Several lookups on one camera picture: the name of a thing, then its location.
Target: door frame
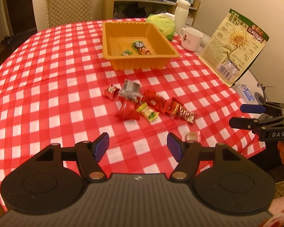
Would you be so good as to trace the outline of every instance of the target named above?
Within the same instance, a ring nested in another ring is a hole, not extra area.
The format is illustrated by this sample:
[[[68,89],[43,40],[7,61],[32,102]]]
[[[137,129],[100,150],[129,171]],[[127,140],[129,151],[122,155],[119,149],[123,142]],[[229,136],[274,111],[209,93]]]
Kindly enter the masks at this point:
[[[11,21],[8,15],[8,5],[6,0],[0,0],[0,8],[1,8],[1,14],[3,18],[5,32],[8,36],[13,36],[14,34],[11,28]]]

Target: wooden cabinet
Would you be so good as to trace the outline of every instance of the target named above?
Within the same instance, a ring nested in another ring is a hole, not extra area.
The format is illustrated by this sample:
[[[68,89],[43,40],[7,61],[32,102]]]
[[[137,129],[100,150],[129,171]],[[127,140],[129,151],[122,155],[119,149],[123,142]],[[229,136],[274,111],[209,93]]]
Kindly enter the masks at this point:
[[[155,13],[159,6],[165,6],[168,13],[174,13],[176,9],[176,2],[168,2],[161,0],[103,0],[102,19],[113,19],[114,8],[117,4],[127,5],[132,2],[144,3],[143,6],[148,6],[151,13]],[[199,7],[200,0],[194,0],[191,8],[189,9],[190,18],[193,19],[192,26],[195,22]]]

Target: door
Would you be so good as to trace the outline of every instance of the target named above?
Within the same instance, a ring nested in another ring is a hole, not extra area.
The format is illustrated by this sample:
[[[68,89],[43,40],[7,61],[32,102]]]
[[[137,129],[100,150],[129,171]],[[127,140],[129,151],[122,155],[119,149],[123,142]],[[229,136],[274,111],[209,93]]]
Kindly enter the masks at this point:
[[[6,0],[14,35],[36,28],[32,0]]]

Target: water bottle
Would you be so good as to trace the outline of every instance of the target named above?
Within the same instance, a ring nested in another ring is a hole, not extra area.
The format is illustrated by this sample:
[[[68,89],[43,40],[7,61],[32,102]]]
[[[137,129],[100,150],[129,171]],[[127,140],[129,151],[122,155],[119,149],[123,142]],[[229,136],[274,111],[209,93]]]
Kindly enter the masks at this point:
[[[190,3],[185,0],[178,0],[176,5],[177,7],[175,10],[175,26],[176,26],[176,33],[179,34],[181,28],[183,28],[185,25]]]

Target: chair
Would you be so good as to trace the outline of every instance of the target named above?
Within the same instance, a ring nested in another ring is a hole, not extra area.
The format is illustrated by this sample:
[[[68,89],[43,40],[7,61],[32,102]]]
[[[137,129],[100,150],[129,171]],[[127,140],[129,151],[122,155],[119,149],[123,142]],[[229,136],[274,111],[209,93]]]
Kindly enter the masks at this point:
[[[48,27],[93,20],[93,0],[45,0]]]

